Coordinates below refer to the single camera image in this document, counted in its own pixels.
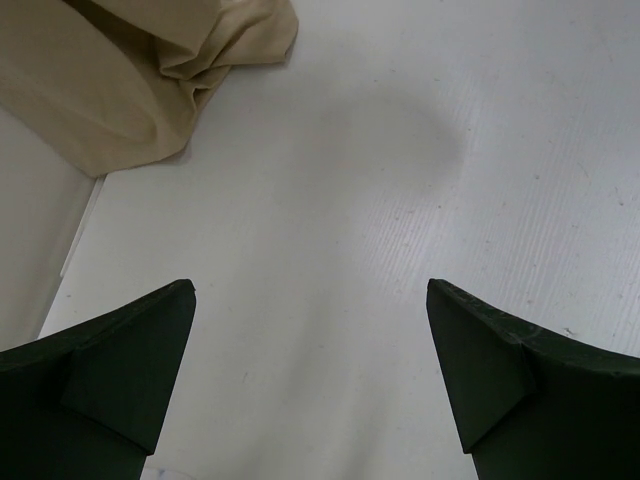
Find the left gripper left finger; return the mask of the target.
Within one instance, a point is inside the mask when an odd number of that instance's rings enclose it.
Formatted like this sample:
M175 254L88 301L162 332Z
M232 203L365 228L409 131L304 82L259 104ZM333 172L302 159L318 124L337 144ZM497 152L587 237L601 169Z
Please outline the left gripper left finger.
M139 479L196 309L191 280L1 354L4 479Z

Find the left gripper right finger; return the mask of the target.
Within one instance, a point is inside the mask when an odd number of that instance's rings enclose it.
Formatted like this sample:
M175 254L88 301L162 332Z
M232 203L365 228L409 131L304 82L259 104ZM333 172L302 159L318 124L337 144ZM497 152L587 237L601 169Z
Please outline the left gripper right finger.
M426 310L481 479L636 479L639 360L503 312L442 279Z

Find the beige t shirt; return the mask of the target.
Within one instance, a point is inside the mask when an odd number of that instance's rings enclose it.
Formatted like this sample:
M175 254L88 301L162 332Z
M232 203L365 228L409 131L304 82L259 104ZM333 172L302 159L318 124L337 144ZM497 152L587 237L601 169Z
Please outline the beige t shirt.
M5 1L1 103L91 177L177 154L229 71L278 64L288 1Z

